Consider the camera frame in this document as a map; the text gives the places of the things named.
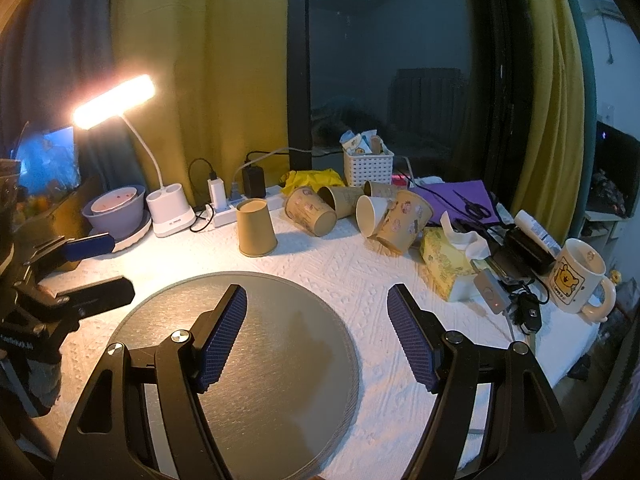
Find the plain brown paper cup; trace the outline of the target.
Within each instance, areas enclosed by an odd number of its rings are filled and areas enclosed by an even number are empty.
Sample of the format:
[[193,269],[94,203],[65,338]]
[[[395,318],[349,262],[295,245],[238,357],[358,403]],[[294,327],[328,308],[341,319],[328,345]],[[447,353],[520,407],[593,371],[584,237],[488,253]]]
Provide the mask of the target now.
[[263,198],[251,198],[236,216],[239,251],[247,257],[261,257],[277,247],[278,240],[267,204]]

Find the patterned paper cup lying left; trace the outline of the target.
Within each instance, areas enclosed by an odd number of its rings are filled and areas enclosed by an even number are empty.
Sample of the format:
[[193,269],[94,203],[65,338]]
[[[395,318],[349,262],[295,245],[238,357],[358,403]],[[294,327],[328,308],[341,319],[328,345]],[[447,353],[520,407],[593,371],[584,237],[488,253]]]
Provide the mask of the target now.
[[335,211],[309,186],[296,188],[286,199],[285,214],[309,234],[322,237],[334,229]]

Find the patterned paper cup leaning right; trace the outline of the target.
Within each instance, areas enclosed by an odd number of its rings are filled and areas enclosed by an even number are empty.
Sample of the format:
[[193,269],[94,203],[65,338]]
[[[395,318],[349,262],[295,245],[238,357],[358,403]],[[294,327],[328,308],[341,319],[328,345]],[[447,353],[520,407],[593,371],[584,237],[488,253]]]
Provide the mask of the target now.
[[400,190],[386,212],[375,239],[396,254],[406,252],[433,215],[432,206],[424,198],[408,190]]

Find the brown paper cup lying behind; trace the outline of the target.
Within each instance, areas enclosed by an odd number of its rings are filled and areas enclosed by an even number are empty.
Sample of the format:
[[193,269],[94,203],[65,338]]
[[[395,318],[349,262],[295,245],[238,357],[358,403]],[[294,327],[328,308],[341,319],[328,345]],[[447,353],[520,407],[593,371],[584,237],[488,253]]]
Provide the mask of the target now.
[[361,186],[322,186],[317,194],[335,211],[337,219],[343,219],[355,213],[357,200],[363,194],[363,188]]

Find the white inside paper cup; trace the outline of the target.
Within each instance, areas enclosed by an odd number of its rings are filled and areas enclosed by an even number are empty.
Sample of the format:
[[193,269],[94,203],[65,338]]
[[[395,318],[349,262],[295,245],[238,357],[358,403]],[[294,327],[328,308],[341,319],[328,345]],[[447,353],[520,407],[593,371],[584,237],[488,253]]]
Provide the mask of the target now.
[[390,199],[361,195],[356,203],[356,221],[364,237],[372,237],[380,227],[386,212],[390,208]]

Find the brown paper cup far back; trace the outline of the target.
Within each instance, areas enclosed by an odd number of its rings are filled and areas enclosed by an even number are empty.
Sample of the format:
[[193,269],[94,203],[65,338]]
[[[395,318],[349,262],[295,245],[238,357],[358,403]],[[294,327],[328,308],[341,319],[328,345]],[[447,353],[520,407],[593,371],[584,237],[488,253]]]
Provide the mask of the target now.
[[396,185],[366,181],[363,185],[363,194],[370,197],[386,198],[386,200],[394,200],[397,193],[401,191]]

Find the white plate under bowl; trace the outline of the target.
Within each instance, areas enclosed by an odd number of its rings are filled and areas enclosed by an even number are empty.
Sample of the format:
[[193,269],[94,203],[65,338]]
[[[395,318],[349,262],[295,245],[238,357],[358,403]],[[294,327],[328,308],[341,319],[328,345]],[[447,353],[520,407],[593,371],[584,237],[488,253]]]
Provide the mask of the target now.
[[151,226],[152,226],[151,214],[147,209],[145,209],[143,211],[142,219],[137,229],[130,235],[123,237],[120,240],[114,240],[114,248],[112,249],[112,254],[123,252],[124,250],[139,243],[140,240],[144,239],[146,233],[149,232],[149,230],[151,229]]

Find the purple bowl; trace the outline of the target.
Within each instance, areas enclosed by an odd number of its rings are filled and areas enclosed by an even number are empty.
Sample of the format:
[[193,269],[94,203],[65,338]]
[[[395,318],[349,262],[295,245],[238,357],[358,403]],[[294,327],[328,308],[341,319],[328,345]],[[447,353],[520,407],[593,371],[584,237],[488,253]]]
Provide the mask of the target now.
[[145,187],[140,184],[116,188],[90,200],[81,209],[81,214],[94,232],[110,234],[119,242],[142,225],[145,192]]

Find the blue lit screen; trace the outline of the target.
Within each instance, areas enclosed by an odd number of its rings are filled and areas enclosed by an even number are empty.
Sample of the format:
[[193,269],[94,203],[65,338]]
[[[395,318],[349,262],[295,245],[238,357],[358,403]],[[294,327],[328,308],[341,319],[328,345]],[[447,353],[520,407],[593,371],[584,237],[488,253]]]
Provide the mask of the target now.
[[72,126],[31,133],[21,140],[16,159],[21,162],[18,182],[29,195],[73,191],[80,185]]

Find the white desk lamp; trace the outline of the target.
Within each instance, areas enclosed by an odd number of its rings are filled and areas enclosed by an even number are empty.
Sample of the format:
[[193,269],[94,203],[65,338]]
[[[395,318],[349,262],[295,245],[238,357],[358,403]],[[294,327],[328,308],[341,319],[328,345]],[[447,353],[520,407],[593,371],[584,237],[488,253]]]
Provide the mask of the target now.
[[126,124],[148,154],[156,172],[158,189],[146,196],[154,234],[157,237],[168,237],[190,228],[195,221],[195,212],[186,200],[186,193],[180,183],[164,182],[155,155],[126,117],[128,110],[142,105],[153,96],[155,86],[151,77],[148,74],[135,76],[80,104],[72,113],[72,123],[75,127],[90,130],[107,119],[119,117]]

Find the black car key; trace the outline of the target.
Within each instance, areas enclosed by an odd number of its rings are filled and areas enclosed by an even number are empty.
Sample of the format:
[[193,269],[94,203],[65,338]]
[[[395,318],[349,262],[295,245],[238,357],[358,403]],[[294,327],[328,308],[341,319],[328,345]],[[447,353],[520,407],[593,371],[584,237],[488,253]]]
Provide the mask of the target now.
[[540,302],[532,292],[511,295],[511,320],[525,335],[536,334],[542,326]]

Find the white charger plug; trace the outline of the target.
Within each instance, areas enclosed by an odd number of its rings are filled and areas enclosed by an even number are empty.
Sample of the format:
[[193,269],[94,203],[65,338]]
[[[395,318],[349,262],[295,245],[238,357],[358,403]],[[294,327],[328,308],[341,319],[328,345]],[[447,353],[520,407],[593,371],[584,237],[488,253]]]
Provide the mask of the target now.
[[210,203],[214,207],[214,211],[224,211],[228,208],[228,200],[226,196],[226,189],[224,188],[224,181],[220,177],[215,179],[209,178],[207,180],[207,187],[209,192]]

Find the white power strip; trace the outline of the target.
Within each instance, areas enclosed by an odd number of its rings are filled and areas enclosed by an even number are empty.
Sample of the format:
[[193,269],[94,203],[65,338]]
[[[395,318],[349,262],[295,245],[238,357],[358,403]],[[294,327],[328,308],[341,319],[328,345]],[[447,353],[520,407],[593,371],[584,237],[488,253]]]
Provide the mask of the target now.
[[[270,186],[266,189],[266,197],[264,202],[270,211],[281,209],[284,205],[285,195],[280,191],[277,185]],[[242,196],[241,200],[235,204],[229,204],[228,208],[221,212],[214,212],[210,218],[214,228],[221,228],[236,222],[238,211],[250,202],[250,198]]]

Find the grey remote with button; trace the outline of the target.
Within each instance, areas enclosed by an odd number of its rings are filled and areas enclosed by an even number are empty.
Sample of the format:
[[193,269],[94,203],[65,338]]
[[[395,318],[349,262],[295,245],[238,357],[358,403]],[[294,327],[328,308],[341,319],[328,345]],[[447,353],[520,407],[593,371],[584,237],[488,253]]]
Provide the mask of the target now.
[[506,312],[512,304],[509,294],[489,270],[478,272],[474,278],[474,285],[495,314]]

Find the white bear mug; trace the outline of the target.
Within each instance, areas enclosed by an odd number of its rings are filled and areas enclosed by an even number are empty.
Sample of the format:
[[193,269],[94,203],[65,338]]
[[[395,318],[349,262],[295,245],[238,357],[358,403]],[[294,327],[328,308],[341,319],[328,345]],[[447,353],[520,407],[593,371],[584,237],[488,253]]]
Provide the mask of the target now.
[[582,314],[591,323],[605,322],[616,303],[603,258],[578,238],[566,240],[548,276],[548,289],[559,309]]

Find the round grey placemat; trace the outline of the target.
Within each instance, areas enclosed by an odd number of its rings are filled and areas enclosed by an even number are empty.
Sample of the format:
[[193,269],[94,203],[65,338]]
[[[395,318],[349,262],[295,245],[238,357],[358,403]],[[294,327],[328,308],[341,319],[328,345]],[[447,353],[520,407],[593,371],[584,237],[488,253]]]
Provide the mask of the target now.
[[120,322],[114,341],[155,346],[242,286],[247,312],[216,384],[200,401],[237,479],[309,479],[340,449],[359,402],[355,345],[342,319],[303,286],[263,273],[219,272],[173,284]]

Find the black box device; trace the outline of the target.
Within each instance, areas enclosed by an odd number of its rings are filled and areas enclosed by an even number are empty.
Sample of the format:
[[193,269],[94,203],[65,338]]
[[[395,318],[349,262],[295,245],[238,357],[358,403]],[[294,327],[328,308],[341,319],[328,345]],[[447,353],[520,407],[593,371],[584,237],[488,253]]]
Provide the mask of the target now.
[[502,247],[510,258],[521,268],[544,275],[549,272],[554,258],[544,248],[517,226],[511,226],[503,237]]

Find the white tube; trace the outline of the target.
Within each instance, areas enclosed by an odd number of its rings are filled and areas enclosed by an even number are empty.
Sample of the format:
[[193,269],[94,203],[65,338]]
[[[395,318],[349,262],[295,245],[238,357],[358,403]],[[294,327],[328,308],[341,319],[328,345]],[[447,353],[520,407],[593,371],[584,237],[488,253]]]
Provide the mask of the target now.
[[514,217],[514,222],[524,234],[552,257],[559,255],[561,247],[558,242],[531,214],[520,209]]

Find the black power adapter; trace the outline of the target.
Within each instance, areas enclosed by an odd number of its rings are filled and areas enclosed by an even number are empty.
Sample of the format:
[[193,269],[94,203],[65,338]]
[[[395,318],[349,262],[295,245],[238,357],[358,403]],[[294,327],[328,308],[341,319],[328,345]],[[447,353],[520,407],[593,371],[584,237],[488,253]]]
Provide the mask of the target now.
[[243,191],[247,198],[265,198],[266,180],[261,166],[254,164],[242,169]]

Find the yellow tissue box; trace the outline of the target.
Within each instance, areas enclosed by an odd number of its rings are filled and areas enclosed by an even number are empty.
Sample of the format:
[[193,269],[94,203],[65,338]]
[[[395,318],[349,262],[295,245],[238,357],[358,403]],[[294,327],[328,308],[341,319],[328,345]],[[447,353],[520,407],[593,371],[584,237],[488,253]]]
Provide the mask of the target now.
[[444,301],[463,302],[479,297],[474,278],[489,269],[488,241],[475,231],[456,231],[447,211],[439,221],[440,226],[423,230],[419,248],[422,278]]

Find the black scissors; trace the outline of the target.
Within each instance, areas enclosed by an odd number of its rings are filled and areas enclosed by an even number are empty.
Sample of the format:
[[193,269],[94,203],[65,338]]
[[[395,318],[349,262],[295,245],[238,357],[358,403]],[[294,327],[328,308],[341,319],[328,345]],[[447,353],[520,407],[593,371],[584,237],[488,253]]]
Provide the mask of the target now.
[[492,216],[492,212],[484,205],[471,202],[458,191],[454,191],[454,194],[456,194],[464,203],[464,211],[469,218],[480,221],[489,219]]

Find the yellow cloth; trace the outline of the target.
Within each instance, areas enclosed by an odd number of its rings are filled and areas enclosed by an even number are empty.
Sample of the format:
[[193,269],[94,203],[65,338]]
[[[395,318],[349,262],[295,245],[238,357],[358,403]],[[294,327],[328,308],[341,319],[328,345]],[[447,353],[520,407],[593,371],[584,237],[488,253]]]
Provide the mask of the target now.
[[325,170],[290,170],[281,177],[281,193],[289,196],[296,188],[309,186],[318,192],[322,186],[344,186],[341,176],[333,169]]

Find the yellow curtain right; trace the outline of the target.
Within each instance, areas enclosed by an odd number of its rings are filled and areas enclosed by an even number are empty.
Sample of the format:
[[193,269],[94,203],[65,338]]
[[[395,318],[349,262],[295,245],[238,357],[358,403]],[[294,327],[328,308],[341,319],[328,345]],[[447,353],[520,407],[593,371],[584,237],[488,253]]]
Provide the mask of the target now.
[[533,32],[533,105],[512,204],[558,242],[576,209],[584,159],[582,55],[568,0],[527,0]]

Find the yellow curtain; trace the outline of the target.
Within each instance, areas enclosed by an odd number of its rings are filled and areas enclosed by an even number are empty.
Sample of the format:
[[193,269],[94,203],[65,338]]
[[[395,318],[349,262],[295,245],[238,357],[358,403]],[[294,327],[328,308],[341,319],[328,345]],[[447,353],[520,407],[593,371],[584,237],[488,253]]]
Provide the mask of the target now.
[[288,144],[288,0],[111,0],[119,77],[151,77],[154,98],[127,117],[149,185],[180,183],[208,199],[209,162],[230,182],[247,152]]
[[533,105],[512,204],[558,242],[576,209],[584,159],[582,55],[568,0],[527,0],[533,32]]

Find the yellow curtain left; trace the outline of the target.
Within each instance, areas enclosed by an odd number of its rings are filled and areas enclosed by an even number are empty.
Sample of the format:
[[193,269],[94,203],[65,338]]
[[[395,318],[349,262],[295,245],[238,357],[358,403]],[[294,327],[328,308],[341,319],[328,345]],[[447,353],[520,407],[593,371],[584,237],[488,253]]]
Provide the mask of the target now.
[[288,144],[288,0],[111,0],[119,77],[151,77],[154,98],[127,117],[149,185],[180,183],[208,199],[209,162],[230,182],[247,152]]

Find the white plastic basket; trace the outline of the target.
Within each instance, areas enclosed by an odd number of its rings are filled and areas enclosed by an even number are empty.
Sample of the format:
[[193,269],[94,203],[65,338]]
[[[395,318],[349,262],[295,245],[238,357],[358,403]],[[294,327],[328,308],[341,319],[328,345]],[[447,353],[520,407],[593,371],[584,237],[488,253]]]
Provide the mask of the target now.
[[363,186],[367,181],[392,183],[395,154],[349,154],[344,151],[344,174],[348,186]]

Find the black window frame post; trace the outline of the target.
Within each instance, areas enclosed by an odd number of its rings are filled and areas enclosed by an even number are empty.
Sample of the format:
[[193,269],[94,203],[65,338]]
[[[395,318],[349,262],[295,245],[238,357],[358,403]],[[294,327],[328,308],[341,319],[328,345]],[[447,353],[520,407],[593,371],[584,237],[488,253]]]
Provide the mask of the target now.
[[293,170],[312,166],[308,0],[288,0],[286,30],[288,153]]

